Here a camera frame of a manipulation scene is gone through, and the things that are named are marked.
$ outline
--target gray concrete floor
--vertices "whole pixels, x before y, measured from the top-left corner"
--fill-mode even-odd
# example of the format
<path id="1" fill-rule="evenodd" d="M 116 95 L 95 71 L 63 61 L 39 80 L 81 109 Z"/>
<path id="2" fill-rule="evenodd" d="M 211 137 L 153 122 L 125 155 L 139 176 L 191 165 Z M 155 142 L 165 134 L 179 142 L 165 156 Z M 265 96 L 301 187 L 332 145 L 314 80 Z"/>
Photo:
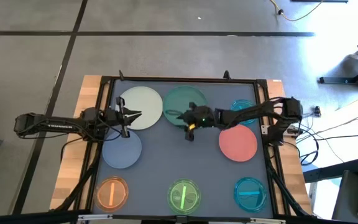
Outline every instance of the gray concrete floor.
<path id="1" fill-rule="evenodd" d="M 290 17 L 315 3 L 280 0 Z M 80 0 L 0 0 L 0 30 L 72 30 Z M 336 110 L 358 99 L 358 86 L 319 85 L 320 76 L 358 74 L 346 58 L 358 44 L 358 1 L 323 3 L 287 22 L 268 0 L 89 0 L 80 30 L 316 32 L 317 37 L 78 37 L 54 115 L 72 116 L 84 75 L 281 79 L 306 110 Z M 32 146 L 12 131 L 14 118 L 43 113 L 68 37 L 0 37 L 0 215 L 7 214 Z M 46 140 L 24 212 L 48 210 L 65 138 Z"/>

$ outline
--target black floor stripe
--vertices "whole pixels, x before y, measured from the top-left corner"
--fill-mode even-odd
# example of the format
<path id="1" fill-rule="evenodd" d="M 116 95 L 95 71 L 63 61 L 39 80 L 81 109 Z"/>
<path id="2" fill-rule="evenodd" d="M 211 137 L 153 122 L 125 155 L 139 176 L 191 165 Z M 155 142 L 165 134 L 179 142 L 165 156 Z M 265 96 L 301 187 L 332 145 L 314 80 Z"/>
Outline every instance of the black floor stripe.
<path id="1" fill-rule="evenodd" d="M 314 37 L 314 32 L 230 32 L 230 31 L 4 31 L 2 36 L 205 36 L 205 37 Z"/>
<path id="2" fill-rule="evenodd" d="M 73 32 L 77 32 L 80 28 L 81 20 L 83 18 L 86 4 L 88 3 L 88 0 L 83 0 L 81 3 L 80 11 L 78 12 L 77 20 L 75 21 L 75 25 L 73 28 Z M 53 114 L 53 110 L 55 109 L 57 97 L 60 91 L 60 88 L 62 87 L 63 79 L 65 76 L 65 72 L 67 69 L 68 61 L 70 60 L 71 53 L 73 51 L 74 43 L 75 43 L 76 36 L 72 35 L 70 37 L 70 40 L 68 41 L 66 52 L 63 56 L 62 66 L 60 67 L 60 71 L 55 83 L 55 86 L 53 87 L 51 97 L 49 99 L 47 109 L 45 112 L 46 116 L 51 116 Z M 46 133 L 40 133 L 40 137 L 45 137 Z M 12 214 L 17 215 L 22 213 L 22 209 L 25 203 L 25 198 L 27 197 L 27 193 L 30 189 L 31 180 L 34 176 L 35 168 L 37 167 L 38 159 L 41 154 L 41 149 L 44 144 L 44 139 L 36 139 L 34 143 L 34 147 L 32 150 L 32 155 L 30 158 L 29 165 L 27 166 L 27 170 L 25 173 L 25 176 L 22 181 L 22 185 L 19 191 L 19 194 L 17 195 L 17 200 L 15 202 L 13 212 Z"/>

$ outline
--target blue disc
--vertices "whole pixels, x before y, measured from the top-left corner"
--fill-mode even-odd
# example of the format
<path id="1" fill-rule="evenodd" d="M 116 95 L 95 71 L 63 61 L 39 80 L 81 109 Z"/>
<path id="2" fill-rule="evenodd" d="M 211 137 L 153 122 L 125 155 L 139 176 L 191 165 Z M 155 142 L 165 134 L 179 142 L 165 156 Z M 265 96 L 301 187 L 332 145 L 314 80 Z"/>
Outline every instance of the blue disc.
<path id="1" fill-rule="evenodd" d="M 266 190 L 262 183 L 252 177 L 244 177 L 234 186 L 234 200 L 247 212 L 259 212 L 265 207 Z"/>
<path id="2" fill-rule="evenodd" d="M 234 100 L 234 103 L 231 105 L 231 109 L 234 110 L 234 111 L 239 111 L 239 110 L 251 107 L 253 105 L 254 104 L 251 103 L 249 100 Z M 255 121 L 255 119 L 250 119 L 250 120 L 247 120 L 247 121 L 242 121 L 239 124 L 247 126 L 247 124 L 250 124 L 250 123 L 252 123 L 254 121 Z"/>
<path id="3" fill-rule="evenodd" d="M 109 166 L 124 169 L 133 165 L 140 157 L 142 143 L 133 131 L 129 131 L 129 135 L 129 138 L 120 136 L 116 140 L 104 142 L 102 155 Z M 106 139 L 117 136 L 118 133 L 114 131 Z"/>

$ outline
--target petri dish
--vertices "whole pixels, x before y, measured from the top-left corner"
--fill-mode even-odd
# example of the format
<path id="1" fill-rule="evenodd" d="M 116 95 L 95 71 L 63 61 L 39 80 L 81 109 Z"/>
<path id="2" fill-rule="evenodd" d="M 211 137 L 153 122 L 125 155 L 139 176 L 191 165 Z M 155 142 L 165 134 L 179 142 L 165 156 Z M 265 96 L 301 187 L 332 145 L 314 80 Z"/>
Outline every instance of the petri dish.
<path id="1" fill-rule="evenodd" d="M 164 97 L 162 107 L 165 117 L 174 125 L 183 126 L 185 122 L 177 117 L 189 110 L 189 103 L 194 102 L 197 106 L 207 105 L 208 102 L 204 94 L 191 86 L 179 86 Z"/>
<path id="2" fill-rule="evenodd" d="M 239 111 L 239 110 L 251 107 L 251 106 L 254 106 L 254 104 L 251 103 L 251 101 L 249 101 L 249 100 L 234 100 L 233 104 L 231 105 L 231 109 L 234 111 Z M 250 124 L 254 121 L 255 121 L 255 119 L 250 119 L 247 121 L 241 121 L 239 124 L 245 126 L 245 125 Z"/>
<path id="3" fill-rule="evenodd" d="M 233 128 L 221 131 L 219 147 L 227 158 L 236 162 L 245 162 L 255 155 L 258 141 L 248 127 L 238 124 Z"/>
<path id="4" fill-rule="evenodd" d="M 95 191 L 95 204 L 105 212 L 120 209 L 128 199 L 128 185 L 121 177 L 104 180 Z"/>
<path id="5" fill-rule="evenodd" d="M 192 180 L 179 179 L 170 186 L 167 198 L 170 208 L 175 213 L 186 215 L 198 208 L 201 193 Z"/>
<path id="6" fill-rule="evenodd" d="M 121 96 L 125 100 L 125 107 L 129 110 L 141 111 L 142 116 L 138 117 L 129 129 L 141 130 L 151 127 L 161 117 L 162 99 L 159 93 L 146 86 L 137 86 L 126 90 Z"/>
<path id="7" fill-rule="evenodd" d="M 104 161 L 116 169 L 125 169 L 133 165 L 142 153 L 142 142 L 135 132 L 129 131 L 130 138 L 118 137 L 113 141 L 105 141 L 102 148 Z M 113 131 L 107 139 L 118 136 L 118 132 Z"/>
<path id="8" fill-rule="evenodd" d="M 259 212 L 265 207 L 266 190 L 263 184 L 252 177 L 244 177 L 234 186 L 234 200 L 247 212 Z"/>

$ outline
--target desk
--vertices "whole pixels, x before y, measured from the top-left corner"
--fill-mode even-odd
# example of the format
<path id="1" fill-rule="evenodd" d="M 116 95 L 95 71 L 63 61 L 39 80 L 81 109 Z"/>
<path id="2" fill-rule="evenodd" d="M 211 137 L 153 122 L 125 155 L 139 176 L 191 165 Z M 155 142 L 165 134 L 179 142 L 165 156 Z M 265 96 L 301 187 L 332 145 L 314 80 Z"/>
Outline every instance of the desk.
<path id="1" fill-rule="evenodd" d="M 78 96 L 74 117 L 79 117 L 81 111 L 94 107 L 96 98 L 99 91 L 101 76 L 98 75 L 86 75 L 84 76 L 81 86 L 80 94 Z M 276 96 L 284 96 L 283 83 L 281 80 L 267 80 L 268 93 L 271 98 Z M 108 92 L 108 86 L 105 87 L 102 97 L 101 108 L 104 108 L 106 103 L 106 95 Z M 262 89 L 259 90 L 261 101 L 264 100 Z M 70 134 L 67 141 L 78 138 L 76 134 Z M 285 137 L 285 141 L 295 143 L 295 140 L 289 137 Z M 60 170 L 57 176 L 55 184 L 55 190 L 53 191 L 50 208 L 58 207 L 64 199 L 70 194 L 80 178 L 80 172 L 84 160 L 86 142 L 78 141 L 73 142 L 65 148 L 63 154 L 63 160 L 60 165 Z M 302 168 L 298 158 L 297 150 L 291 146 L 285 144 L 280 147 L 280 155 L 282 161 L 282 168 L 285 177 L 285 183 L 287 188 L 294 196 L 295 200 L 302 206 L 302 208 L 311 213 L 310 201 L 305 188 L 305 180 L 303 178 Z M 88 193 L 88 184 L 85 185 L 83 195 L 81 196 L 80 208 L 85 207 L 86 196 Z M 280 214 L 284 214 L 284 208 L 282 203 L 282 196 L 280 189 L 275 185 L 275 193 L 277 198 L 278 211 Z"/>

